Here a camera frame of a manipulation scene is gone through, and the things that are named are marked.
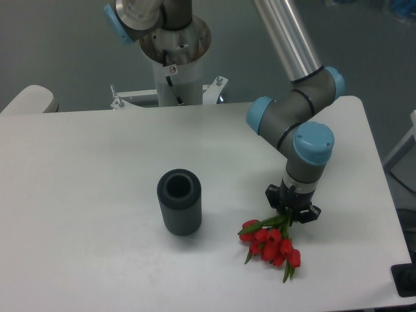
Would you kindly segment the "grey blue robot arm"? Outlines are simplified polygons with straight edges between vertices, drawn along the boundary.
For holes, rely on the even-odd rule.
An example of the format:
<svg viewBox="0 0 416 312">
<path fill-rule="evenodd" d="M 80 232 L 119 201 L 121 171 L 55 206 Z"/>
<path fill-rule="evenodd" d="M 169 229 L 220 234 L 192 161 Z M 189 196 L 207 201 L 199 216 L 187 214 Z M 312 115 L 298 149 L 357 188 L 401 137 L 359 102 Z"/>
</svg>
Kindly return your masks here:
<svg viewBox="0 0 416 312">
<path fill-rule="evenodd" d="M 345 81 L 321 63 L 290 1 L 254 6 L 292 88 L 278 101 L 255 100 L 246 122 L 287 160 L 281 184 L 266 190 L 270 206 L 305 224 L 320 215 L 312 197 L 335 142 L 331 129 L 313 117 L 343 95 Z M 111 1 L 103 11 L 117 37 L 139 43 L 152 61 L 160 106 L 202 104 L 207 92 L 198 64 L 209 50 L 211 32 L 193 14 L 191 1 Z"/>
</svg>

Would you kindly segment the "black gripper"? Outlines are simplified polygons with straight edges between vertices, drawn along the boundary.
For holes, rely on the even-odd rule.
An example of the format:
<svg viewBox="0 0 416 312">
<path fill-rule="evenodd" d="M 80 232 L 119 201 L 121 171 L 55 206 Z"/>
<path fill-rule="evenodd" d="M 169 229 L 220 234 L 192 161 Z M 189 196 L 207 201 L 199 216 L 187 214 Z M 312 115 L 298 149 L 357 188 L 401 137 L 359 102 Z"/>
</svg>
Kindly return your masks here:
<svg viewBox="0 0 416 312">
<path fill-rule="evenodd" d="M 277 187 L 273 184 L 270 184 L 265 191 L 271 208 L 277 213 L 284 213 L 286 208 L 290 208 L 294 211 L 292 220 L 301 224 L 316 221 L 322 212 L 319 207 L 311 204 L 314 193 L 313 190 L 301 194 L 292 187 L 289 188 L 286 185 Z"/>
</svg>

